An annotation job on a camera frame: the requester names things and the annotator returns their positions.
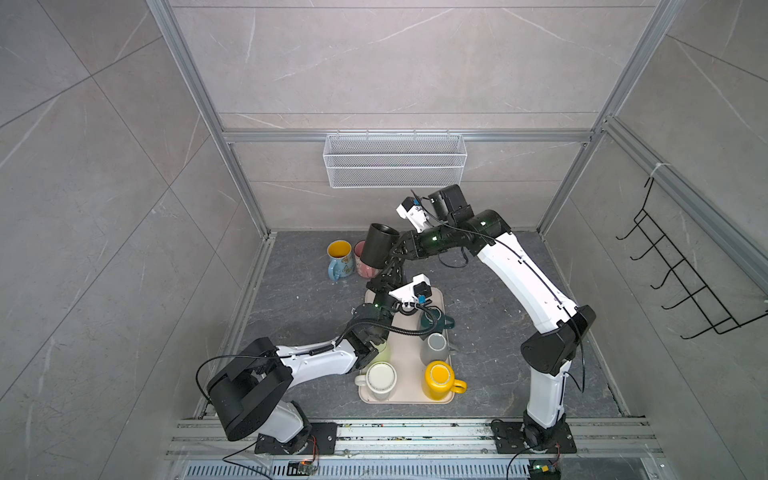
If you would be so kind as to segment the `pink patterned mug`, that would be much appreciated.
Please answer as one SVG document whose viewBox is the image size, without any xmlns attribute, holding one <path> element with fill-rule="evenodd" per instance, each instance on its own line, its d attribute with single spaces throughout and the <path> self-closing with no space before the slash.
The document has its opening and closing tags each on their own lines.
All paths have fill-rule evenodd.
<svg viewBox="0 0 768 480">
<path fill-rule="evenodd" d="M 380 270 L 376 269 L 362 261 L 362 253 L 364 251 L 365 241 L 358 241 L 354 247 L 355 266 L 357 274 L 364 279 L 372 279 L 376 277 Z"/>
</svg>

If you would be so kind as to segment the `black mug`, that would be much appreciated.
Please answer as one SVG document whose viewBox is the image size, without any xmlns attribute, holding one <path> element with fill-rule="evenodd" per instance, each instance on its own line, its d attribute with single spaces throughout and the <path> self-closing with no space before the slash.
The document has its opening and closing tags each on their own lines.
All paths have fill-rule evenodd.
<svg viewBox="0 0 768 480">
<path fill-rule="evenodd" d="M 361 261 L 374 269 L 383 269 L 399 236 L 400 232 L 388 225 L 371 223 L 360 255 Z"/>
</svg>

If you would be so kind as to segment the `blue mug yellow inside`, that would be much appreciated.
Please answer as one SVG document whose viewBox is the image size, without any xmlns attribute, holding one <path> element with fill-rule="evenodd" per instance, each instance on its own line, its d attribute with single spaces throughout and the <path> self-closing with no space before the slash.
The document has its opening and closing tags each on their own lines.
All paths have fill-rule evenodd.
<svg viewBox="0 0 768 480">
<path fill-rule="evenodd" d="M 352 245 L 345 240 L 335 240 L 327 248 L 330 259 L 327 273 L 331 281 L 349 277 L 355 272 L 355 259 Z"/>
</svg>

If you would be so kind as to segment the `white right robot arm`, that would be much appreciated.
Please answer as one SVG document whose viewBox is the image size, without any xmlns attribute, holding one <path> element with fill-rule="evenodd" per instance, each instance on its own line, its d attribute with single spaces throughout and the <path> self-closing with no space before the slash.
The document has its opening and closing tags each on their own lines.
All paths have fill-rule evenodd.
<svg viewBox="0 0 768 480">
<path fill-rule="evenodd" d="M 427 197 L 412 194 L 397 213 L 413 229 L 393 245 L 396 257 L 417 260 L 463 248 L 496 274 L 529 315 L 536 332 L 521 345 L 531 370 L 523 425 L 535 437 L 533 443 L 543 445 L 565 423 L 567 377 L 595 312 L 577 305 L 549 280 L 496 211 L 474 212 L 458 185 Z"/>
</svg>

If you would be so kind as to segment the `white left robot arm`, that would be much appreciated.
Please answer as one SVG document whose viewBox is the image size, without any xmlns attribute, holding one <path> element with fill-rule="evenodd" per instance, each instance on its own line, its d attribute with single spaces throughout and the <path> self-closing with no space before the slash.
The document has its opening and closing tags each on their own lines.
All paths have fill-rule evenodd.
<svg viewBox="0 0 768 480">
<path fill-rule="evenodd" d="M 283 401 L 292 387 L 326 376 L 345 375 L 368 366 L 378 347 L 394 331 L 400 301 L 391 292 L 404 286 L 400 267 L 386 267 L 367 284 L 374 300 L 353 310 L 337 337 L 317 344 L 276 346 L 267 337 L 254 340 L 205 387 L 226 437 L 241 440 L 254 432 L 289 443 L 309 431 L 297 406 Z"/>
</svg>

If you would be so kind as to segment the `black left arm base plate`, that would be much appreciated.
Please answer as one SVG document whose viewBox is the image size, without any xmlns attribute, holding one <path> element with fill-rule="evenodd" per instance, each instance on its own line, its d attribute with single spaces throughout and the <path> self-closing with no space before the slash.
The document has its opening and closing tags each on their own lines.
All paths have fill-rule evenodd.
<svg viewBox="0 0 768 480">
<path fill-rule="evenodd" d="M 287 443 L 259 435 L 254 452 L 270 455 L 332 455 L 335 452 L 338 427 L 334 422 L 312 422 Z"/>
</svg>

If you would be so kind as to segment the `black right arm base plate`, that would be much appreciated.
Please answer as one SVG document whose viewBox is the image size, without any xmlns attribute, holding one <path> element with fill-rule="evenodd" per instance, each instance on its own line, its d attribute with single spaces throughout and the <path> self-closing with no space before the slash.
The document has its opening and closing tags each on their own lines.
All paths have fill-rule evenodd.
<svg viewBox="0 0 768 480">
<path fill-rule="evenodd" d="M 550 428 L 543 428 L 528 417 L 522 421 L 494 419 L 490 429 L 499 454 L 575 454 L 577 447 L 565 419 L 563 416 Z"/>
</svg>

